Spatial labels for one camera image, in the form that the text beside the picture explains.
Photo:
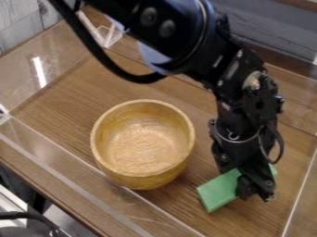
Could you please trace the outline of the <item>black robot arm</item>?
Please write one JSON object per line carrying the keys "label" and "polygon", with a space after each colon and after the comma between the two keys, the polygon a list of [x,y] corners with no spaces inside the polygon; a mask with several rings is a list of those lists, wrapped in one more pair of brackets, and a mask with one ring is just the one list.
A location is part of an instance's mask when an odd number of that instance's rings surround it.
{"label": "black robot arm", "polygon": [[221,172],[237,169],[235,194],[245,200],[275,194],[270,157],[283,145],[277,130],[283,97],[263,61],[231,36],[226,15],[210,0],[84,0],[139,42],[150,74],[132,74],[111,59],[64,0],[48,0],[100,64],[124,80],[146,84],[184,74],[215,96],[218,117],[209,121],[211,153]]}

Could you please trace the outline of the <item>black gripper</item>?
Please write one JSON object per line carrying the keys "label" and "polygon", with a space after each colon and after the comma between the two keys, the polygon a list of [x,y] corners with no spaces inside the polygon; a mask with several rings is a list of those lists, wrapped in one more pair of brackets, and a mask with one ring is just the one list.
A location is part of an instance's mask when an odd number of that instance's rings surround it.
{"label": "black gripper", "polygon": [[246,201],[257,194],[263,202],[269,202],[275,194],[273,167],[285,153],[285,142],[275,123],[261,126],[246,137],[223,130],[219,123],[210,123],[209,135],[218,169],[226,173],[235,168],[241,173],[235,195]]}

